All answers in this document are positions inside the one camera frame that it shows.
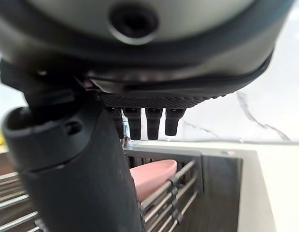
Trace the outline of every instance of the screw hole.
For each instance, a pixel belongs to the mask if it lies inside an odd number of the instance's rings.
[[[66,124],[66,130],[68,135],[73,135],[82,130],[82,125],[78,122],[69,122]]]

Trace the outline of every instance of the circular hole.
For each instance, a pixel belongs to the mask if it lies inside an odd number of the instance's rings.
[[[116,7],[110,13],[110,22],[116,32],[131,39],[147,37],[158,27],[157,16],[152,11],[134,5]],[[113,35],[121,40],[118,33]]]
[[[79,122],[69,122],[66,124],[66,132],[68,135],[73,135],[82,130],[82,126]]]

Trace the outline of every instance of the pink soap dish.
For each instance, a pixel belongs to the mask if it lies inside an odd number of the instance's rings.
[[[139,201],[145,200],[168,179],[176,174],[177,162],[175,160],[161,160],[147,163],[135,168],[130,172],[134,179]]]

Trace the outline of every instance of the dish rack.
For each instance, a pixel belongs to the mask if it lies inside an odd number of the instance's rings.
[[[177,161],[177,173],[140,203],[146,232],[172,232],[202,194],[201,154],[125,150],[129,167],[158,160]],[[48,232],[23,189],[17,172],[0,176],[0,232]]]

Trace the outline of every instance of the metal bar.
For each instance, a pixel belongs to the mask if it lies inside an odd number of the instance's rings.
[[[1,197],[4,197],[6,195],[9,195],[9,194],[13,194],[15,193],[16,191],[22,191],[23,190],[23,187],[22,186],[17,186],[17,187],[13,187],[13,188],[9,188],[9,189],[6,189],[4,191],[0,191],[0,198]]]
[[[187,202],[187,204],[184,206],[183,210],[182,210],[182,216],[185,214],[185,212],[187,211],[187,209],[189,208],[189,206],[192,204],[192,202],[194,201],[194,199],[197,197],[198,192],[194,192],[194,194],[192,195],[192,197],[189,199],[189,201]],[[175,219],[172,227],[168,230],[168,232],[172,232],[175,227],[178,224],[178,220]]]
[[[13,172],[13,173],[8,173],[8,174],[4,174],[4,175],[0,175],[0,180],[4,180],[4,179],[8,179],[14,176],[17,176],[18,172]]]
[[[12,199],[12,198],[15,198],[15,197],[19,197],[19,196],[21,196],[21,195],[24,195],[25,193],[26,193],[25,191],[19,191],[19,192],[16,192],[16,193],[12,193],[12,194],[9,194],[9,195],[0,197],[0,203],[1,203],[1,202],[4,202],[4,201],[7,201],[7,200],[9,200],[9,199]]]
[[[29,198],[28,194],[19,196],[19,197],[15,197],[13,199],[7,200],[5,202],[0,203],[0,210],[5,209],[7,207],[10,207],[12,205],[15,205],[17,203],[21,203],[26,201]]]
[[[175,176],[177,178],[182,177],[187,171],[189,171],[193,167],[195,163],[195,160],[190,161],[181,170],[179,170],[175,174]],[[163,192],[165,192],[169,187],[171,187],[171,185],[171,182],[167,181],[162,187],[157,189],[153,194],[151,194],[148,198],[141,202],[142,208],[146,209],[155,199],[157,199]]]
[[[9,184],[13,184],[15,182],[19,182],[19,179],[14,179],[14,180],[8,180],[5,182],[0,183],[0,187],[5,186],[5,185],[9,185]]]
[[[169,187],[171,187],[171,182],[167,181],[159,189],[157,189],[153,194],[141,202],[143,209],[146,209],[155,199],[157,199],[163,192],[165,192]]]
[[[192,204],[192,202],[194,201],[194,199],[197,197],[198,192],[194,192],[192,197],[189,199],[189,201],[187,202],[187,204],[184,206],[183,210],[182,210],[182,215],[185,214],[185,212],[187,211],[187,209],[189,208],[189,206]]]
[[[176,194],[176,198],[179,199],[181,198],[190,188],[191,186],[196,182],[197,177],[193,176],[191,180],[183,187],[181,188],[178,193]]]
[[[178,224],[178,221],[175,220],[173,225],[171,226],[171,228],[168,230],[168,232],[172,232],[175,229],[175,227],[177,226],[177,224]]]
[[[152,211],[149,212],[149,214],[145,215],[145,223],[147,223],[158,211],[161,209],[162,206],[168,202],[169,199],[171,199],[172,194],[168,193],[165,198],[155,207]]]
[[[151,224],[151,226],[149,227],[149,229],[147,230],[147,232],[151,232],[171,209],[172,209],[172,205],[170,204],[168,207],[166,207],[165,210],[163,210],[163,212]]]
[[[175,174],[175,176],[176,176],[177,178],[182,177],[187,171],[189,171],[189,170],[193,167],[193,165],[194,165],[195,163],[196,163],[195,160],[190,161],[190,162],[189,162],[188,164],[186,164],[181,170],[179,170],[179,171]]]
[[[172,215],[168,217],[168,219],[163,223],[163,225],[161,226],[161,228],[158,230],[158,232],[163,232],[164,229],[167,227],[167,225],[169,224],[169,222],[172,221]]]
[[[18,218],[18,219],[14,220],[14,221],[11,221],[11,222],[3,225],[3,226],[0,226],[0,232],[4,232],[4,231],[7,231],[7,230],[10,230],[10,229],[12,229],[12,228],[14,228],[14,227],[16,227],[16,226],[18,226],[18,225],[26,222],[26,221],[29,221],[29,220],[33,219],[35,216],[37,216],[37,214],[38,214],[38,212],[35,211],[35,212],[31,213],[31,214],[27,214],[27,215],[25,215],[25,216],[23,216],[21,218]]]
[[[194,176],[182,189],[180,189],[176,194],[176,198],[180,199],[191,188],[196,179],[197,177]],[[168,193],[167,196],[163,198],[163,200],[155,208],[153,208],[152,211],[145,215],[145,223],[147,223],[171,197],[172,194]]]
[[[40,227],[36,226],[35,228],[27,231],[27,232],[37,232],[37,231],[40,231]]]

